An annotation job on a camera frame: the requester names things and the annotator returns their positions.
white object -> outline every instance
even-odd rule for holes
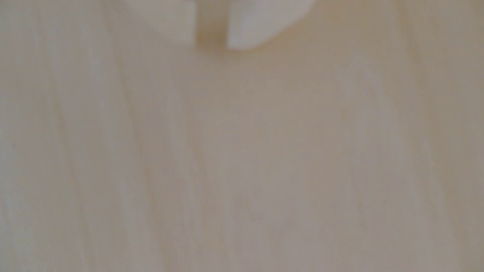
[[[168,39],[194,46],[197,4],[188,0],[127,0]],[[233,0],[227,48],[253,49],[305,17],[316,0]]]

beige background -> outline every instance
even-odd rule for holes
[[[325,0],[247,53],[0,0],[0,271],[481,272],[484,5]]]

wooden surface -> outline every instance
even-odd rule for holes
[[[482,3],[325,0],[228,53],[0,0],[0,271],[482,272]]]

wooden board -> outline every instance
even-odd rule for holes
[[[0,271],[481,272],[483,15],[325,0],[229,53],[0,0]]]

white plastic piece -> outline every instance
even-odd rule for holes
[[[127,0],[166,38],[196,45],[195,0]],[[232,0],[227,48],[253,49],[305,17],[316,0]]]
[[[127,0],[130,6],[167,39],[195,46],[197,4],[190,0]]]
[[[305,17],[316,0],[235,0],[230,8],[227,48],[248,50]]]

